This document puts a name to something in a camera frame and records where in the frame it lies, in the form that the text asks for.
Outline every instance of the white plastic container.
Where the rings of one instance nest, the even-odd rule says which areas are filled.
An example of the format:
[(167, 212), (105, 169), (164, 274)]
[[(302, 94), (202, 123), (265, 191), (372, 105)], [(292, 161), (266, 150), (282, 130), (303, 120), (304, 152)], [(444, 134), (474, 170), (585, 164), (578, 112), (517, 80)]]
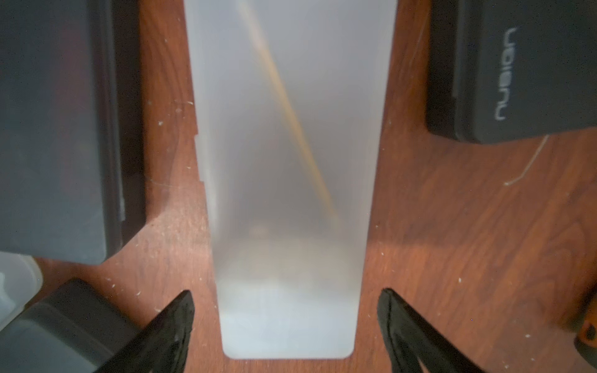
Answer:
[(32, 257), (0, 252), (0, 330), (41, 289), (42, 274)]
[(353, 350), (396, 3), (184, 2), (229, 357)]

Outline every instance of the wood grain surface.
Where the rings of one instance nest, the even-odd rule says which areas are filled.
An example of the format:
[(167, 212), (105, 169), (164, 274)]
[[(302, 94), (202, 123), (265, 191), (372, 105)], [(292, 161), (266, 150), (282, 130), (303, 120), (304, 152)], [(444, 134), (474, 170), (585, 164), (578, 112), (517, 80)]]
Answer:
[(41, 295), (79, 276), (145, 325), (190, 289), (187, 372), (389, 372), (375, 314), (390, 286), (488, 372), (591, 372), (565, 325), (597, 280), (597, 130), (551, 136), (511, 186), (540, 138), (477, 146), (430, 135), (429, 7), (399, 3), (350, 358), (222, 353), (182, 0), (141, 1), (147, 226), (101, 266), (40, 260)]

